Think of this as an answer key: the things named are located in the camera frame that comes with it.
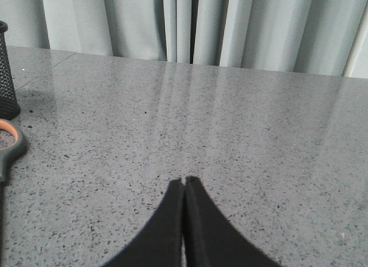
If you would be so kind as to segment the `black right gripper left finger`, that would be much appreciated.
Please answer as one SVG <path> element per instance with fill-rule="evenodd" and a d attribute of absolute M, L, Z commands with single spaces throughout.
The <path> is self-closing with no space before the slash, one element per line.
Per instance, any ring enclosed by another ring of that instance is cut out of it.
<path fill-rule="evenodd" d="M 183 195 L 181 180 L 170 181 L 149 221 L 105 266 L 181 266 Z"/>

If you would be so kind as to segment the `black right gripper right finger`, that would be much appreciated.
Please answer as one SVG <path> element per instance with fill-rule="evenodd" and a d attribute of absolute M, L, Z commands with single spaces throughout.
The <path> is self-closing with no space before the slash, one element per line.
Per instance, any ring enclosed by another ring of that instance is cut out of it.
<path fill-rule="evenodd" d="M 187 266 L 279 265 L 227 221 L 197 177 L 185 183 L 183 236 Z"/>

